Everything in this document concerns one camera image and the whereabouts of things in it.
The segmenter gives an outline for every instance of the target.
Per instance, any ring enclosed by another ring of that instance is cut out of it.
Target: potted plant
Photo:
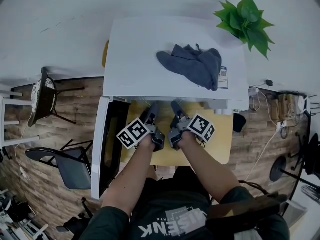
[[[265,28],[274,25],[262,18],[264,11],[258,9],[254,0],[242,0],[237,7],[227,0],[220,3],[223,10],[214,13],[222,20],[217,27],[230,32],[244,44],[247,43],[250,52],[254,46],[268,59],[267,53],[271,51],[269,43],[275,43],[268,37]]]

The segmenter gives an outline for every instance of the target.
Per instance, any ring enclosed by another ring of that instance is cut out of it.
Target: forearm
[[[218,202],[233,188],[240,186],[236,176],[205,151],[190,132],[184,132],[179,147],[194,169],[197,177]]]
[[[131,216],[144,189],[154,146],[140,145],[103,197],[102,207],[118,208]]]

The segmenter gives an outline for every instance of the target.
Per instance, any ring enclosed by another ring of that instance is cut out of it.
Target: t-shirt
[[[252,199],[244,187],[232,189],[220,202],[235,203]],[[155,194],[136,207],[131,220],[122,210],[103,207],[91,219],[80,240],[163,240],[214,239],[205,227],[210,204],[200,193],[168,191]],[[259,223],[263,240],[289,240],[285,220],[272,215]]]

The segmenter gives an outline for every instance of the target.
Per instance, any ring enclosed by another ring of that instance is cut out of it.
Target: gray cloth
[[[218,89],[218,78],[222,59],[216,49],[205,52],[194,50],[190,45],[182,48],[175,45],[170,54],[160,51],[156,54],[159,62],[169,71],[185,76],[191,82],[208,90]]]

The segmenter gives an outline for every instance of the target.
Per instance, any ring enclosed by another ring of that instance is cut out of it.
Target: black pants
[[[197,192],[210,202],[209,193],[201,184],[195,172],[189,166],[180,166],[175,171],[173,178],[158,180],[147,178],[141,193],[139,203],[146,201],[155,194],[168,191]]]

